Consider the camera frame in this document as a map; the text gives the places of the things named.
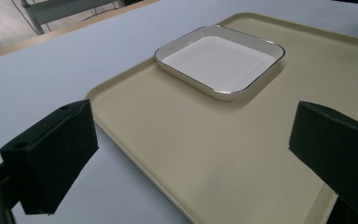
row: white square dish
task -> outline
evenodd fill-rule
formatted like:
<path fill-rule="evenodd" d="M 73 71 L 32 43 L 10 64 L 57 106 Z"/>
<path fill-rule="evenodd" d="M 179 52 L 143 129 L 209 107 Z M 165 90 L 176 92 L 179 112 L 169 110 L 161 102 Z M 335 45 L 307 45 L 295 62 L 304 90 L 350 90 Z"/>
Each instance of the white square dish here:
<path fill-rule="evenodd" d="M 284 55 L 271 42 L 221 26 L 205 26 L 159 48 L 162 69 L 222 101 L 246 93 Z"/>

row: floor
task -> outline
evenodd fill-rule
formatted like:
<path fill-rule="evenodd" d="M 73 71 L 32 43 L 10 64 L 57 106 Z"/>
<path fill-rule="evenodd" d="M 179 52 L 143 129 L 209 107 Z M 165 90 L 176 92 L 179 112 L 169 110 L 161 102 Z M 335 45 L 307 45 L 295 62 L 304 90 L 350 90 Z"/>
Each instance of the floor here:
<path fill-rule="evenodd" d="M 42 1 L 45 0 L 27 0 L 29 4 Z M 120 7 L 120 3 L 116 1 L 113 3 L 112 1 L 112 4 L 97 7 L 58 21 L 53 21 L 48 23 L 48 25 L 42 25 L 42 28 L 47 33 L 50 30 L 57 30 L 70 24 L 87 20 L 88 18 L 98 16 L 105 11 L 115 10 L 115 8 L 118 7 Z M 0 48 L 37 36 L 27 20 L 29 20 L 29 18 L 21 6 L 21 0 L 0 0 Z"/>

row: table surface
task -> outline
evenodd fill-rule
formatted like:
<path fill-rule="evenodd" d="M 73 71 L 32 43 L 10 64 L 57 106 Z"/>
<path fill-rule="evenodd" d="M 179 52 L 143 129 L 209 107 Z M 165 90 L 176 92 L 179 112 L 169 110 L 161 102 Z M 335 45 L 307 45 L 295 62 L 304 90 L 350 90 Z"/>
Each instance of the table surface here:
<path fill-rule="evenodd" d="M 358 5 L 327 0 L 160 0 L 36 45 L 0 53 L 0 147 L 56 108 L 151 57 L 160 46 L 233 14 L 254 12 L 358 37 Z M 18 223 L 189 223 L 97 129 L 100 149 L 54 216 Z"/>

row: plastic tray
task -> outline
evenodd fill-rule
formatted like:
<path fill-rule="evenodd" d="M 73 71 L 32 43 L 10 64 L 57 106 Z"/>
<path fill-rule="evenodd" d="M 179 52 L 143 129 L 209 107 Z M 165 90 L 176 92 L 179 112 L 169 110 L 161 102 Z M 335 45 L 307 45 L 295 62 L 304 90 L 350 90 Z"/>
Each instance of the plastic tray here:
<path fill-rule="evenodd" d="M 246 94 L 283 55 L 284 49 L 271 41 L 215 25 L 159 48 L 155 58 L 165 71 L 213 98 L 231 101 Z"/>
<path fill-rule="evenodd" d="M 337 196 L 289 137 L 300 100 L 358 120 L 358 39 L 256 14 L 219 25 L 285 48 L 252 98 L 215 100 L 150 58 L 87 95 L 95 121 L 194 223 L 324 223 Z"/>

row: beige tray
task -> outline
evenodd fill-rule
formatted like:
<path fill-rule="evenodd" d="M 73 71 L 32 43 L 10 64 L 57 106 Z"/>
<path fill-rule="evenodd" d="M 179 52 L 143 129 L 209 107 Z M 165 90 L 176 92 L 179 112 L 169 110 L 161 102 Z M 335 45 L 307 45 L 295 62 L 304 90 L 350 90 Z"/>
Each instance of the beige tray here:
<path fill-rule="evenodd" d="M 337 196 L 289 136 L 300 100 L 358 120 L 358 39 L 255 14 L 219 24 L 285 48 L 259 92 L 220 102 L 149 59 L 87 95 L 96 122 L 195 223 L 324 223 Z"/>

